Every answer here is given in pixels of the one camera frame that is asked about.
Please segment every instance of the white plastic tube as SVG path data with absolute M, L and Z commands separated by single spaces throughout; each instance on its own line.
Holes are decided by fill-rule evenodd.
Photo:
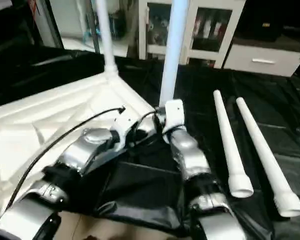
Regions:
M 285 175 L 281 171 L 245 100 L 239 97 L 236 103 L 270 182 L 274 193 L 274 203 L 279 214 L 287 218 L 299 216 L 300 199 L 291 190 Z
M 174 98 L 179 58 L 184 40 L 189 0 L 173 0 L 166 43 L 159 105 Z
M 108 73 L 116 73 L 118 71 L 118 68 L 115 63 L 115 57 L 112 48 L 112 38 L 110 32 L 107 3 L 106 0 L 96 0 L 95 2 L 104 52 L 104 71 Z
M 250 197 L 254 189 L 250 178 L 245 173 L 220 91 L 215 90 L 213 97 L 229 171 L 228 184 L 231 195 L 236 198 Z

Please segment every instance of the drawer handle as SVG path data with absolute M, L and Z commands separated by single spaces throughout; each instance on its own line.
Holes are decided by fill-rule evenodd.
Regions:
M 275 64 L 275 61 L 261 59 L 261 58 L 252 58 L 252 62 L 261 63 L 261 64 Z

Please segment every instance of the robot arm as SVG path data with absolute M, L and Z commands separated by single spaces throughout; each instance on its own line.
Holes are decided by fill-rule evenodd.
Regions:
M 126 136 L 137 120 L 134 112 L 125 110 L 111 129 L 85 129 L 1 216 L 0 239 L 52 239 L 61 223 L 58 212 L 69 202 L 76 183 L 124 151 Z

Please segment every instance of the table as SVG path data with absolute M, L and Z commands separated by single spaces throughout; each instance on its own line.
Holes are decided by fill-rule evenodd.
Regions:
M 122 79 L 151 105 L 157 106 L 163 64 L 120 57 L 116 62 Z M 0 53 L 0 105 L 101 73 L 103 68 L 103 57 L 90 52 L 33 46 L 5 50 Z M 229 193 L 228 171 L 214 108 L 215 89 L 222 93 L 245 171 L 254 188 L 250 198 L 235 199 Z M 183 100 L 187 129 L 204 150 L 248 239 L 300 240 L 300 216 L 284 219 L 274 207 L 270 185 L 235 104 L 239 96 L 244 97 L 292 190 L 300 198 L 300 78 L 190 65 L 179 67 L 174 97 Z M 87 178 L 82 191 L 93 187 L 94 194 L 82 192 L 85 207 L 74 206 L 72 211 L 180 236 L 186 234 L 187 226 L 180 223 L 183 216 L 179 214 L 184 208 L 180 199 L 181 178 L 167 145 L 158 141 L 150 148 L 141 147 L 105 167 L 111 172 L 110 180 L 109 175 L 100 172 Z M 145 212 L 142 220 L 137 220 L 133 211 L 126 212 L 128 216 L 118 211 L 136 206 L 153 211 Z

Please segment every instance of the cabinet drawer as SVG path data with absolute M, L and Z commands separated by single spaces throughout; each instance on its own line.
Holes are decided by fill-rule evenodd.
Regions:
M 290 77 L 300 65 L 300 52 L 233 44 L 225 69 Z

